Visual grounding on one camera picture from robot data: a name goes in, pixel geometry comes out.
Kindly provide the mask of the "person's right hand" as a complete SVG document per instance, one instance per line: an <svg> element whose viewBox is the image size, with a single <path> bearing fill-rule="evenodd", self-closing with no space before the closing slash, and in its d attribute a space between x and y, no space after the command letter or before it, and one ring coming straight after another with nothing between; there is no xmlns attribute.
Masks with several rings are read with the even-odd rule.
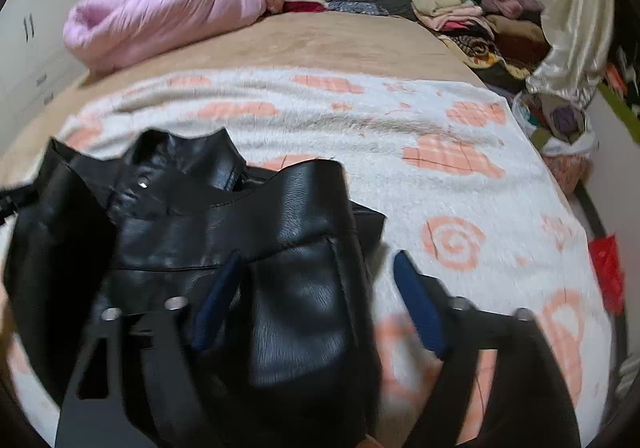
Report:
<svg viewBox="0 0 640 448"><path fill-rule="evenodd" d="M367 435L357 446L357 448L384 448L376 439Z"/></svg>

